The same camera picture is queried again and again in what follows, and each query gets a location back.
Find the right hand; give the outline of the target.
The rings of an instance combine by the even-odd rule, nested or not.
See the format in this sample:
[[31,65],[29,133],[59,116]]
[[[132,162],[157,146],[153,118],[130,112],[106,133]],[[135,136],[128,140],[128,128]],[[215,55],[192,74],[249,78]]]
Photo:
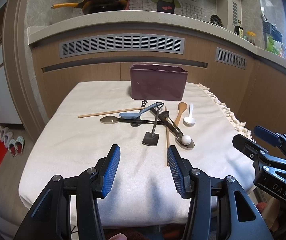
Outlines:
[[286,203],[271,197],[262,212],[262,217],[271,232],[286,225]]

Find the left hand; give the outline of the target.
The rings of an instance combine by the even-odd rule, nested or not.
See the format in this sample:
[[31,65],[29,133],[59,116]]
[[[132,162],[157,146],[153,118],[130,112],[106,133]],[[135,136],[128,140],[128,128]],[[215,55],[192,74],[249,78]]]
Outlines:
[[127,237],[123,233],[118,233],[117,235],[111,237],[109,240],[127,240]]

